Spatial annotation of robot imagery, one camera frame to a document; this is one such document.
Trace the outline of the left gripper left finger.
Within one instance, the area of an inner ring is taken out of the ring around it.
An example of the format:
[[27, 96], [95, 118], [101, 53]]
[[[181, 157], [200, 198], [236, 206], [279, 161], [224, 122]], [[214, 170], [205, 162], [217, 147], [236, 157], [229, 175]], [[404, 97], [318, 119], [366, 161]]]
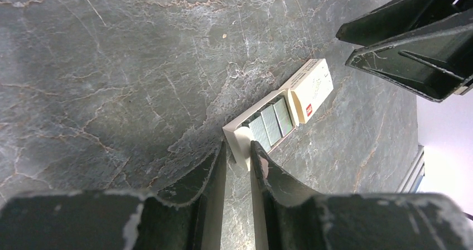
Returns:
[[1, 209], [2, 249], [219, 249], [226, 145], [158, 191], [29, 191]]

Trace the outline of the staple box grey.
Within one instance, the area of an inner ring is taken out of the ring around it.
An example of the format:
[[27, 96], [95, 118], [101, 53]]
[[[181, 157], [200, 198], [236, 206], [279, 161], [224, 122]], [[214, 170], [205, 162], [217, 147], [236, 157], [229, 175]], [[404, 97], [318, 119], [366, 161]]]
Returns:
[[299, 125], [288, 89], [275, 90], [223, 127], [235, 161], [247, 171], [250, 144], [257, 141], [267, 152], [275, 149]]

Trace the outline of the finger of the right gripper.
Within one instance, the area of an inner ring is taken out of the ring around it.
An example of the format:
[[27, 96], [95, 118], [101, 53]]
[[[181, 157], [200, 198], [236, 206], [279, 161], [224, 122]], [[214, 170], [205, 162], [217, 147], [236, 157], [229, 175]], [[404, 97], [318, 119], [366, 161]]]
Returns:
[[391, 0], [347, 23], [336, 33], [340, 41], [370, 46], [466, 10], [459, 0]]
[[356, 49], [345, 64], [440, 103], [472, 83], [472, 10]]

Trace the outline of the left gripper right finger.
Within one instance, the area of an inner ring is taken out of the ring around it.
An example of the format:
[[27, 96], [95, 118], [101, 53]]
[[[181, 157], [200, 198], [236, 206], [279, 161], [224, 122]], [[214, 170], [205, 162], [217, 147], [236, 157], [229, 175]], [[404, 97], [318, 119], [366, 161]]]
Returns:
[[257, 249], [471, 249], [472, 225], [430, 193], [322, 194], [250, 144]]

